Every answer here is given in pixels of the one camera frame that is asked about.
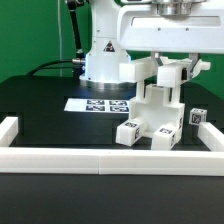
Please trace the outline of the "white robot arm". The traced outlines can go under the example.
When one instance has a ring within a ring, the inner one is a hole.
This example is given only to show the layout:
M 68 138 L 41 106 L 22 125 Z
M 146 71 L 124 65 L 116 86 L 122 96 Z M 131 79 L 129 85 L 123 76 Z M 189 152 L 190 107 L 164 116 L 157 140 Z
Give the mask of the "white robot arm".
M 174 88 L 208 70 L 202 53 L 224 54 L 224 0 L 65 0 L 71 15 L 86 3 L 92 46 L 83 81 L 138 82 Z

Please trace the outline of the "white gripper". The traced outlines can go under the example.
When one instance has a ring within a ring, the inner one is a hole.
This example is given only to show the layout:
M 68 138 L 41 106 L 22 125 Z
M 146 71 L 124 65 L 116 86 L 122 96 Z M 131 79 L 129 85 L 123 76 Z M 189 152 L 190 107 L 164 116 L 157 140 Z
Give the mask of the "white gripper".
M 187 78 L 196 77 L 199 53 L 224 54 L 224 0 L 122 0 L 117 41 L 122 49 L 150 51 L 156 68 L 160 52 L 190 53 Z

